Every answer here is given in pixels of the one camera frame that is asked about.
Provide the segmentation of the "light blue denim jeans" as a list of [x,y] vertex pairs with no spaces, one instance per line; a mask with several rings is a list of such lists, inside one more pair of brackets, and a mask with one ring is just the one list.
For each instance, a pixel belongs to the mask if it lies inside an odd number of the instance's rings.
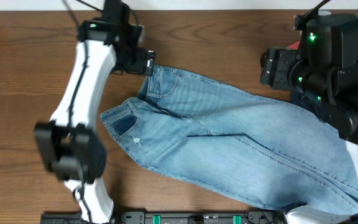
[[258,208],[305,203],[358,213],[346,143],[297,105],[157,65],[136,97],[100,118],[118,145],[153,172]]

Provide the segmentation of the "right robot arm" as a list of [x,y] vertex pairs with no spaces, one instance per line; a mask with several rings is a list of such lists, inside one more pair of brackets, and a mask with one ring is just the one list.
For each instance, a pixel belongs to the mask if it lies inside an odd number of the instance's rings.
[[[296,49],[271,47],[260,58],[264,85],[307,96],[346,142],[358,180],[358,17],[316,7],[294,17]],[[358,217],[345,218],[358,223]]]

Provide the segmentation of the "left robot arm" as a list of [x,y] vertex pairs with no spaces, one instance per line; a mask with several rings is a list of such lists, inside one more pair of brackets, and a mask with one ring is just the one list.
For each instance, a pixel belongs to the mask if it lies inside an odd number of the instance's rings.
[[115,71],[150,76],[155,54],[139,46],[144,27],[131,24],[134,11],[108,0],[101,15],[76,23],[73,71],[63,98],[47,122],[34,128],[45,169],[71,191],[78,213],[45,213],[41,223],[114,223],[114,203],[103,172],[107,152],[96,134],[96,118],[105,84]]

